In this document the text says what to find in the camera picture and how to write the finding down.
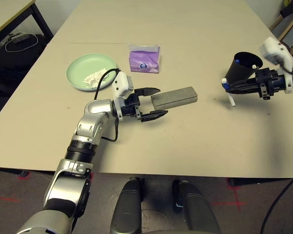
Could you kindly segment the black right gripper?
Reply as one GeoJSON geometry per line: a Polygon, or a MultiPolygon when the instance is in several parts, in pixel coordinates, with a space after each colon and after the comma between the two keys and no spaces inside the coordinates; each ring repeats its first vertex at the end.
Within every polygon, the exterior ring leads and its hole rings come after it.
{"type": "Polygon", "coordinates": [[[274,93],[284,91],[285,89],[284,75],[278,74],[276,70],[264,68],[256,70],[254,78],[232,82],[226,92],[230,94],[251,94],[259,92],[259,96],[263,100],[269,100],[274,93]]]}

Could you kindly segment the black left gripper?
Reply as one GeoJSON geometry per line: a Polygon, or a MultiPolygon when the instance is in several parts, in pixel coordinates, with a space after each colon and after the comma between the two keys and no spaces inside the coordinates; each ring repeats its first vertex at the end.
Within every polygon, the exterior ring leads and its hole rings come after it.
{"type": "Polygon", "coordinates": [[[130,116],[135,117],[137,119],[140,119],[141,122],[147,122],[156,120],[165,114],[168,113],[167,110],[155,110],[151,111],[148,114],[141,114],[139,106],[140,106],[140,100],[139,96],[151,96],[153,94],[156,94],[160,92],[161,90],[158,88],[153,87],[145,87],[145,88],[139,88],[134,90],[134,94],[130,94],[127,99],[125,99],[125,105],[123,107],[123,116],[130,116]]]}

